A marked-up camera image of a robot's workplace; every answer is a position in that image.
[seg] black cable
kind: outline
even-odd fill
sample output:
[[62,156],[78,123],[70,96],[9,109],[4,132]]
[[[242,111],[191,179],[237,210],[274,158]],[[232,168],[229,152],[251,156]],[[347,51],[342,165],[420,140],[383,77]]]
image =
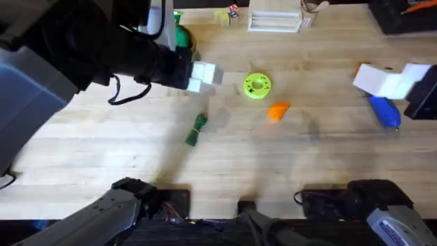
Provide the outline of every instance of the black cable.
[[112,77],[115,78],[115,80],[117,81],[117,91],[116,91],[115,95],[108,100],[108,103],[110,105],[122,105],[124,103],[129,103],[133,100],[143,98],[145,95],[147,95],[147,93],[149,93],[150,89],[152,88],[152,84],[148,83],[147,87],[140,94],[138,94],[136,96],[130,96],[130,97],[125,98],[125,99],[117,100],[118,94],[120,93],[120,89],[122,88],[122,84],[120,83],[120,79],[118,78],[117,75],[113,74]]
[[333,197],[333,196],[331,196],[331,195],[327,195],[327,194],[323,194],[323,193],[319,193],[319,192],[312,192],[312,191],[298,191],[298,192],[296,192],[296,193],[294,194],[294,196],[293,196],[293,200],[295,201],[295,203],[297,203],[298,205],[301,205],[301,206],[303,205],[303,202],[297,200],[297,198],[296,198],[296,196],[299,195],[299,194],[301,194],[301,195],[303,195],[303,194],[307,194],[307,195],[316,195],[316,196],[320,196],[320,197],[325,197],[325,198],[329,198],[329,199],[332,199],[332,200],[336,200],[336,198]]
[[11,179],[11,181],[9,181],[8,183],[6,183],[6,184],[4,184],[3,186],[1,186],[1,187],[0,187],[0,191],[1,191],[2,189],[6,188],[6,187],[8,187],[8,186],[10,186],[10,185],[12,185],[12,183],[15,182],[15,180],[16,180],[16,175],[13,174],[12,172],[7,172],[6,175],[11,176],[12,179]]
[[296,199],[296,196],[297,195],[299,195],[299,194],[301,194],[302,193],[302,191],[298,191],[298,192],[296,192],[295,194],[294,194],[294,196],[293,196],[293,200],[294,200],[294,202],[295,203],[297,203],[298,205],[303,205],[303,202],[301,202],[301,201],[298,201],[297,199]]

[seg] orange handle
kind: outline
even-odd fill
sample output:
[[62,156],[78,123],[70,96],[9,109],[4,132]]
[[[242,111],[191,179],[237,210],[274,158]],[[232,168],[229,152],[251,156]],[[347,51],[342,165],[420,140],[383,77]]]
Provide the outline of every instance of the orange handle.
[[406,11],[402,12],[402,14],[411,13],[413,11],[421,10],[424,8],[430,8],[437,5],[437,0],[427,1],[425,3],[419,3],[412,7],[409,7]]

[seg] white foam block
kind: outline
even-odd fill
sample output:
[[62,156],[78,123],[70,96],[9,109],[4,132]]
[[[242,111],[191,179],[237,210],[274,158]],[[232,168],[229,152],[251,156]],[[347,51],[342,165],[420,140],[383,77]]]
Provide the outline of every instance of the white foam block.
[[199,93],[201,84],[202,84],[202,81],[200,79],[190,78],[188,80],[188,87],[186,88],[186,90],[190,91],[190,92]]
[[387,97],[397,87],[399,78],[399,73],[363,64],[358,70],[353,84],[374,96]]
[[199,79],[203,83],[211,85],[221,85],[223,74],[223,69],[216,64],[195,61],[193,64],[193,70],[191,71],[191,78]]
[[406,64],[402,72],[361,65],[353,84],[379,97],[404,99],[415,83],[422,80],[431,68],[429,64]]

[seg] green object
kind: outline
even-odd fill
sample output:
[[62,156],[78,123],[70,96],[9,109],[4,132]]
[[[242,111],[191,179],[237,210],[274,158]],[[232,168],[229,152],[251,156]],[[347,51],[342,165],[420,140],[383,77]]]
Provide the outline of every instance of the green object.
[[182,12],[174,12],[173,15],[175,16],[175,24],[179,25],[180,22],[180,17],[183,15]]
[[206,124],[207,121],[208,121],[208,119],[203,113],[200,113],[196,117],[194,127],[191,130],[188,137],[185,139],[186,144],[188,144],[189,146],[192,146],[192,147],[194,147],[196,145],[197,137],[199,136],[200,129],[202,128],[202,126],[204,126]]
[[190,34],[180,25],[176,25],[176,46],[188,48],[190,46]]
[[175,32],[176,32],[176,46],[178,47],[190,47],[190,34],[179,25],[180,17],[182,16],[182,12],[174,12],[173,16],[175,18]]
[[249,74],[243,82],[244,93],[252,99],[263,99],[272,89],[272,81],[262,73]]

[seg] yellow-green tape roll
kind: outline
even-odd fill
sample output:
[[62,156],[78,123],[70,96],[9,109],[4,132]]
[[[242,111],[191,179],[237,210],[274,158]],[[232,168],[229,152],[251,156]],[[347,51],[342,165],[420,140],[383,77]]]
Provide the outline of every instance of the yellow-green tape roll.
[[244,93],[252,99],[263,99],[272,89],[272,81],[262,74],[249,74],[243,82]]

